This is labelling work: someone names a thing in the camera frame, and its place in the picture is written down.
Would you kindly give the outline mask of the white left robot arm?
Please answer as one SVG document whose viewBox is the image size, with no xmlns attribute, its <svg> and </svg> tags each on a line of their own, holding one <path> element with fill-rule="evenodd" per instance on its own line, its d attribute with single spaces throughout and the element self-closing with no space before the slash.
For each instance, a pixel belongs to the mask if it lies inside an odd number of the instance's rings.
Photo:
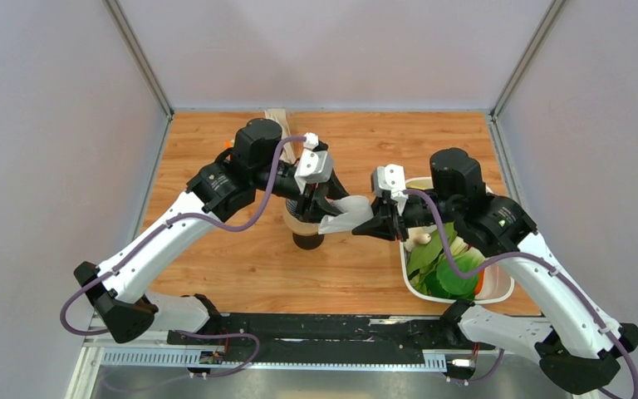
<svg viewBox="0 0 638 399">
<path fill-rule="evenodd" d="M 229 220 L 239 210 L 251 204 L 265 210 L 277 196 L 293 203 L 294 216 L 303 223 L 340 213 L 335 201 L 347 197 L 347 191 L 326 143 L 313 134 L 301 136 L 300 142 L 301 159 L 283 161 L 288 138 L 282 127 L 266 118 L 250 120 L 146 231 L 111 258 L 75 269 L 81 294 L 115 342 L 131 342 L 150 329 L 185 330 L 205 345 L 218 339 L 218 310 L 204 295 L 163 295 L 152 292 L 150 284 L 210 231 L 232 231 Z"/>
</svg>

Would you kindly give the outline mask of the blue ribbed coffee dripper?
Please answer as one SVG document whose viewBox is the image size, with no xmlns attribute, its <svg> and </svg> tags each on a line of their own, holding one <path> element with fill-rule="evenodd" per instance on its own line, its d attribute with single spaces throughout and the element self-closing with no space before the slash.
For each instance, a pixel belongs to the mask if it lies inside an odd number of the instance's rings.
<svg viewBox="0 0 638 399">
<path fill-rule="evenodd" d="M 285 202 L 287 212 L 297 220 L 302 220 L 302 207 L 298 200 L 295 199 L 287 199 Z"/>
</svg>

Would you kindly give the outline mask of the stack of paper coffee filters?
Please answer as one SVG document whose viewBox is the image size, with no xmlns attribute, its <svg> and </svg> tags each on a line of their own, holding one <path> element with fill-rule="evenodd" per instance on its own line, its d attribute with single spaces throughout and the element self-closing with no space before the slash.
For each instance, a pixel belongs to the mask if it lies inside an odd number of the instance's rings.
<svg viewBox="0 0 638 399">
<path fill-rule="evenodd" d="M 287 111 L 283 108 L 270 108 L 264 110 L 266 119 L 277 122 L 284 130 L 290 131 Z"/>
</svg>

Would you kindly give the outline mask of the white paper coffee filter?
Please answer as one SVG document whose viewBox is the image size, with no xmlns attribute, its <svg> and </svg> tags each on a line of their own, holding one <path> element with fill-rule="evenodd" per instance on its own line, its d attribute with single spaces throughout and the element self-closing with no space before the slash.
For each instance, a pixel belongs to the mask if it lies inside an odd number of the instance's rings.
<svg viewBox="0 0 638 399">
<path fill-rule="evenodd" d="M 337 216 L 323 216 L 318 227 L 319 234 L 351 232 L 373 217 L 371 202 L 363 195 L 349 195 L 331 204 L 341 212 Z"/>
</svg>

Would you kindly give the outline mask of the brown glass carafe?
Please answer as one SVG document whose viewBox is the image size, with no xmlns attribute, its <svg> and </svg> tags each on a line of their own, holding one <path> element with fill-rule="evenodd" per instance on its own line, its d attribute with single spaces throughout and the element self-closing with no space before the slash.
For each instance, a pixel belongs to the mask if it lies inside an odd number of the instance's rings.
<svg viewBox="0 0 638 399">
<path fill-rule="evenodd" d="M 299 249 L 303 249 L 303 250 L 313 250 L 313 249 L 319 248 L 321 244 L 323 243 L 324 239 L 325 239 L 324 234 L 309 234 L 309 235 L 297 234 L 297 233 L 292 234 L 292 240 L 294 244 Z"/>
</svg>

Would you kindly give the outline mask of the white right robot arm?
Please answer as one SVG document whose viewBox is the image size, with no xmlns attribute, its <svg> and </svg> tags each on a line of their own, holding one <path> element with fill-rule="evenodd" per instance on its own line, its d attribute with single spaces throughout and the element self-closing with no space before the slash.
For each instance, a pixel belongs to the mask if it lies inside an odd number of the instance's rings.
<svg viewBox="0 0 638 399">
<path fill-rule="evenodd" d="M 514 199 L 489 193 L 480 164 L 465 150 L 448 148 L 429 160 L 432 188 L 406 187 L 397 165 L 371 176 L 372 216 L 355 235 L 406 240 L 408 230 L 446 224 L 480 251 L 485 265 L 498 265 L 542 310 L 545 323 L 494 313 L 465 299 L 444 312 L 443 341 L 451 347 L 484 343 L 535 362 L 558 387 L 575 395 L 607 388 L 627 366 L 638 397 L 638 371 L 631 353 L 638 327 L 602 310 L 556 260 L 532 218 Z"/>
</svg>

